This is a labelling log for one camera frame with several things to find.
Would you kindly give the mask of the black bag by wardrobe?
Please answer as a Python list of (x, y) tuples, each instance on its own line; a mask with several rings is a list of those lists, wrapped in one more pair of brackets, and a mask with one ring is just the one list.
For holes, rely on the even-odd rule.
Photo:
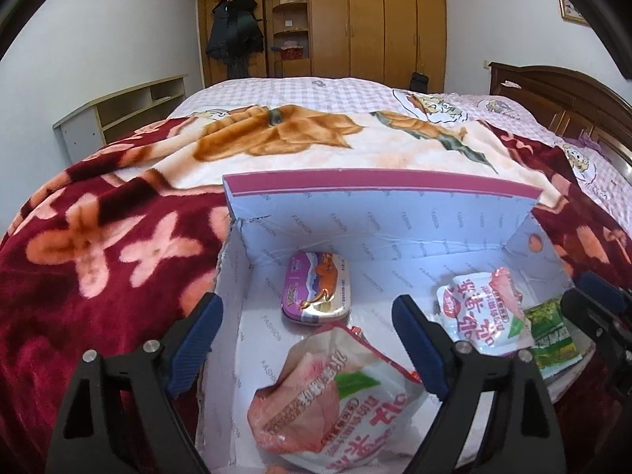
[(429, 77), (425, 74), (413, 72), (410, 77), (409, 90), (416, 93), (429, 93)]

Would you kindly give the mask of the low beige shelf unit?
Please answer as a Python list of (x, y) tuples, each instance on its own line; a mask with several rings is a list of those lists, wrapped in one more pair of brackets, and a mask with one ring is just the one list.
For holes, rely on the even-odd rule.
[(162, 78), (95, 98), (53, 125), (75, 164), (99, 149), (166, 119), (186, 97), (184, 75)]

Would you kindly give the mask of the pink jelly pouch small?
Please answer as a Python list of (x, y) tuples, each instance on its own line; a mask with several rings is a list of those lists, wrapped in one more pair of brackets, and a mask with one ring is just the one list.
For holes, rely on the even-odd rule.
[(453, 341), (469, 342), (478, 352), (507, 356), (534, 345), (511, 271), (459, 275), (436, 291), (439, 322)]

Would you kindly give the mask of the purple candy tin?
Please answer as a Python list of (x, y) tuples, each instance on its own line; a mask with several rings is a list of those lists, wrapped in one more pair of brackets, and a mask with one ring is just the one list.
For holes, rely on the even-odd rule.
[(348, 262), (331, 252), (297, 252), (286, 271), (281, 310), (292, 322), (343, 321), (352, 308)]

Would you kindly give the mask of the green pea snack packet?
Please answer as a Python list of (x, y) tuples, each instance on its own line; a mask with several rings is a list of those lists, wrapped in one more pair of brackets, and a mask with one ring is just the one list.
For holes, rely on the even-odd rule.
[(525, 310), (530, 321), (534, 345), (532, 355), (544, 380), (577, 364), (583, 357), (564, 323), (561, 297), (554, 297), (538, 306)]

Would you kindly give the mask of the framed wedding photo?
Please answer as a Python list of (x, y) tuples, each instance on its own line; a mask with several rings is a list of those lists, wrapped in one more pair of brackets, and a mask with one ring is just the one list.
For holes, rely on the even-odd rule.
[(589, 27), (588, 21), (585, 17), (579, 13), (579, 10), (573, 5), (570, 0), (558, 0), (560, 7), (560, 15), (564, 21), (569, 21), (573, 24), (581, 24), (582, 26)]

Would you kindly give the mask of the wooden headboard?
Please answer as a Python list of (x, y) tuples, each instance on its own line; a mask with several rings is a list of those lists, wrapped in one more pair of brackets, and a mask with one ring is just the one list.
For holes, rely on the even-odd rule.
[(491, 64), (491, 95), (511, 98), (548, 131), (587, 137), (626, 180), (631, 178), (631, 105), (598, 80), (555, 66)]

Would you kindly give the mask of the wooden wardrobe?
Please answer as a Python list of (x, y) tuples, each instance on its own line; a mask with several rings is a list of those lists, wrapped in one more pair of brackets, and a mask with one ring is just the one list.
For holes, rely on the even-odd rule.
[[(221, 0), (197, 0), (203, 83), (228, 78), (226, 65), (206, 56)], [(252, 77), (355, 77), (405, 89), (413, 72), (444, 89), (446, 0), (255, 0), (265, 50), (248, 62)], [(280, 47), (300, 44), (301, 60), (283, 62)]]

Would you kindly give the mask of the pink cardboard box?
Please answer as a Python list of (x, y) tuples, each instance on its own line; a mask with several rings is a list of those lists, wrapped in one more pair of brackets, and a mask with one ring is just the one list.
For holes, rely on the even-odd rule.
[(433, 314), (438, 287), (497, 267), (510, 269), (530, 307), (572, 285), (532, 215), (540, 196), (534, 186), (433, 171), (327, 169), (229, 175), (224, 188), (232, 224), (214, 286), (223, 322), (203, 370), (196, 438), (215, 473), (261, 473), (272, 462), (246, 411), (310, 332), (282, 313), (296, 252), (346, 260), (350, 323), (404, 367), (410, 359), (391, 320), (402, 294)]

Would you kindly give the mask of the pink jelly pouch large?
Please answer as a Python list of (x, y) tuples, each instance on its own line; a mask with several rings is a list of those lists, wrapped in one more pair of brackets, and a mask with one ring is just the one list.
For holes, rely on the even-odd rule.
[(259, 448), (313, 473), (368, 465), (426, 398), (421, 381), (355, 329), (328, 323), (289, 350), (247, 421)]

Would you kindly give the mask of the red floral blanket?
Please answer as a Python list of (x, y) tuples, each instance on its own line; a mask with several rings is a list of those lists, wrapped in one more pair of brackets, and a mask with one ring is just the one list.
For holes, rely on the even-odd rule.
[(250, 106), (158, 121), (44, 184), (1, 242), (1, 462), (44, 471), (81, 352), (130, 352), (187, 316), (216, 275), (231, 173), (437, 170), (536, 186), (534, 217), (571, 276), (631, 284), (626, 231), (558, 147), (484, 121)]

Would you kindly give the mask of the dark hanging jacket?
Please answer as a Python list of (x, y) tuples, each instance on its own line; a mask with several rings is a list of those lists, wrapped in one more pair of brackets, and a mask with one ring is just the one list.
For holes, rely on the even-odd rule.
[(206, 56), (223, 62), (229, 79), (250, 77), (250, 58), (265, 50), (256, 9), (255, 0), (221, 0), (211, 11), (214, 21)]

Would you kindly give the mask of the red box on shelf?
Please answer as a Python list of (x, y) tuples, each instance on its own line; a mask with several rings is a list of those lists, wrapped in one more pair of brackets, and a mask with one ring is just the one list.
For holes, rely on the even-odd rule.
[(304, 55), (304, 48), (300, 44), (289, 44), (280, 47), (280, 56), (283, 62), (301, 60)]

